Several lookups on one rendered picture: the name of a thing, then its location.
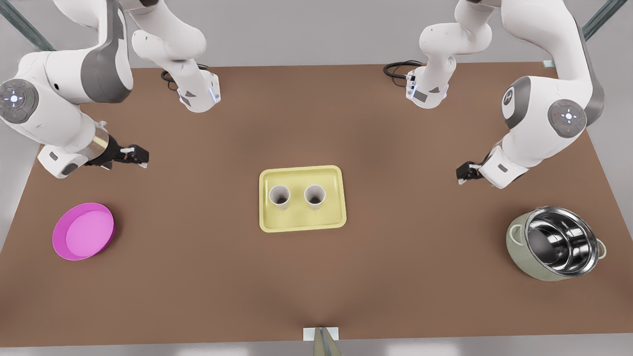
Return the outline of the white IKEA cup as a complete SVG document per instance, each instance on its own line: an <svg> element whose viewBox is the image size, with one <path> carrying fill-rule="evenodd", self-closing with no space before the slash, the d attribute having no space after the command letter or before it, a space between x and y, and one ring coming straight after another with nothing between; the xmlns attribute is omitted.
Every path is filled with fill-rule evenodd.
<svg viewBox="0 0 633 356"><path fill-rule="evenodd" d="M312 210L320 209L325 198L326 191L321 185L309 185L304 191L304 199Z"/></svg>
<svg viewBox="0 0 633 356"><path fill-rule="evenodd" d="M286 210L290 204L291 191L286 185L274 185L269 190L268 198L279 210Z"/></svg>

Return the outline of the yellow rectangular tray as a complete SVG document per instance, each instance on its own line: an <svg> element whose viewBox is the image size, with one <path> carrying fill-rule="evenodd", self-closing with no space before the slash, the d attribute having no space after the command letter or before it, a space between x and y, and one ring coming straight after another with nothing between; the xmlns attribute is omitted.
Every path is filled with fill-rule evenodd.
<svg viewBox="0 0 633 356"><path fill-rule="evenodd" d="M286 185L291 191L289 207L279 210L268 198L274 185ZM326 198L321 208L310 209L305 189L321 185ZM336 165L267 169L259 176L259 225L267 233L339 228L347 221L342 171Z"/></svg>

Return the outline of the pink round plate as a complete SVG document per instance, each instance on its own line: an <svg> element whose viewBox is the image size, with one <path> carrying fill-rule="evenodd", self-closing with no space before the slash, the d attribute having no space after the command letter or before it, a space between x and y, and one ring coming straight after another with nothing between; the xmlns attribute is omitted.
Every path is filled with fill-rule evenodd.
<svg viewBox="0 0 633 356"><path fill-rule="evenodd" d="M81 261L101 253L115 236L112 212L99 203L84 203L68 210L52 233L54 251L67 261Z"/></svg>

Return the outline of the green steel-lined pot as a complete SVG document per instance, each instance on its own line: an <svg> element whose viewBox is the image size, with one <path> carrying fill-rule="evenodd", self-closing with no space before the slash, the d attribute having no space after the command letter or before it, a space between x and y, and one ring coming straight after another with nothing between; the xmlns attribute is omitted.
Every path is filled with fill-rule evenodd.
<svg viewBox="0 0 633 356"><path fill-rule="evenodd" d="M606 246L590 226L560 207L539 207L516 217L505 241L514 264L545 282L584 276L607 255Z"/></svg>

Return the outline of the silver frame post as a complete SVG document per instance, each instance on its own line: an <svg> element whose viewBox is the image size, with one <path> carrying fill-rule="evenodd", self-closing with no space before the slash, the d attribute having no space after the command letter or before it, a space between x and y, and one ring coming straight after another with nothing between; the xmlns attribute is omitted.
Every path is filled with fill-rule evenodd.
<svg viewBox="0 0 633 356"><path fill-rule="evenodd" d="M337 346L339 327L305 327L303 340L314 343L313 356L342 356Z"/></svg>
<svg viewBox="0 0 633 356"><path fill-rule="evenodd" d="M52 44L27 20L9 0L0 0L0 14L37 50L56 50Z"/></svg>
<svg viewBox="0 0 633 356"><path fill-rule="evenodd" d="M584 43L587 43L628 1L604 0L604 3L582 27Z"/></svg>

